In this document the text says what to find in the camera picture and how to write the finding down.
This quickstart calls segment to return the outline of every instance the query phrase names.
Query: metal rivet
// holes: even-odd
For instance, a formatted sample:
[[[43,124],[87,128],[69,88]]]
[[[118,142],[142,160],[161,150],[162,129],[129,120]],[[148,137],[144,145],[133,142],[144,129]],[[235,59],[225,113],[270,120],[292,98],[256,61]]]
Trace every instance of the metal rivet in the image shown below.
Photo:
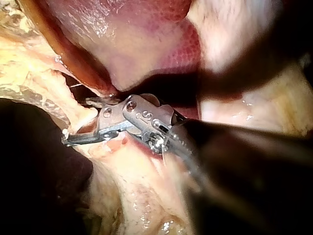
[[[135,101],[129,101],[128,103],[127,103],[127,106],[126,106],[126,110],[128,111],[128,112],[132,112],[135,108],[136,108],[136,106],[137,106],[137,103],[135,102]]]
[[[106,109],[104,110],[104,112],[103,112],[103,116],[104,116],[105,118],[111,117],[111,114],[112,114],[112,109],[111,109],[111,108],[106,108]]]

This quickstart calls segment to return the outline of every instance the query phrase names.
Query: screw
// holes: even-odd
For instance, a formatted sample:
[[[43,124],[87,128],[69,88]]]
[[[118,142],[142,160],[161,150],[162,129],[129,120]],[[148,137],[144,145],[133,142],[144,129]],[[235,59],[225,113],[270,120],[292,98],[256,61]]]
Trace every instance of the screw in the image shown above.
[[[132,112],[135,108],[136,108],[136,106],[137,106],[137,103],[135,102],[135,101],[129,101],[128,103],[127,103],[127,106],[126,106],[126,110],[128,111],[128,112]]]
[[[103,116],[104,116],[105,118],[111,117],[111,114],[112,114],[112,109],[111,109],[111,108],[106,108],[106,109],[104,110],[104,112],[103,112]]]
[[[164,139],[159,134],[151,133],[148,139],[148,144],[155,153],[161,154],[164,145]]]

